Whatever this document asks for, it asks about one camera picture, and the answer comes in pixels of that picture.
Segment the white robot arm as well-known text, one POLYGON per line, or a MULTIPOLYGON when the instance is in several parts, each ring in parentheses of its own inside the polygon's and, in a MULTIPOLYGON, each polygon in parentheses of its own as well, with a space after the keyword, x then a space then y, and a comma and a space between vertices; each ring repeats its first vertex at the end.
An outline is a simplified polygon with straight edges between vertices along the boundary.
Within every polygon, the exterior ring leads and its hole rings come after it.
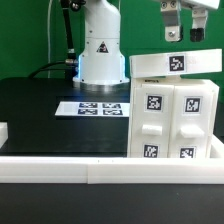
MULTIPOLYGON (((120 51, 119 10, 108 0, 59 0, 63 11, 67 55, 66 63, 72 67, 69 79, 75 86, 90 90, 111 91, 129 84, 125 76, 125 58, 120 51), (69 13, 84 11, 85 47, 77 55, 73 45, 69 13)), ((155 0, 165 26, 165 40, 179 42, 183 38, 180 12, 192 11, 190 40, 205 38, 208 12, 219 7, 220 0, 155 0)))

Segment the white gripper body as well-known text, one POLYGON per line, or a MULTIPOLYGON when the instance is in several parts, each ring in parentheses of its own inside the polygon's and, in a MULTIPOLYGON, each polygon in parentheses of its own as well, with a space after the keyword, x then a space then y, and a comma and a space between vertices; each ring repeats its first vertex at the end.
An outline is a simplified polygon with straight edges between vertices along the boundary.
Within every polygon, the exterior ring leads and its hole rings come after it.
POLYGON ((209 10, 217 10, 220 0, 179 0, 183 7, 197 8, 204 7, 209 10))

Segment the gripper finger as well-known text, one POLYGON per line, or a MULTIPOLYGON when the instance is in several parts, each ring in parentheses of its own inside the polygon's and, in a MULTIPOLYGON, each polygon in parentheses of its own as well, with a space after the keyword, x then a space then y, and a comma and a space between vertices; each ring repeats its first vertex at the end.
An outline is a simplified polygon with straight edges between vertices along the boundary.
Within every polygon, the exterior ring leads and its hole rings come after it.
POLYGON ((181 3, 179 0, 161 0, 160 12, 165 26, 165 40, 179 42, 182 40, 180 19, 181 3))
POLYGON ((192 42, 201 42, 205 39, 207 19, 207 9, 194 8, 192 10, 192 28, 190 29, 190 40, 192 42))

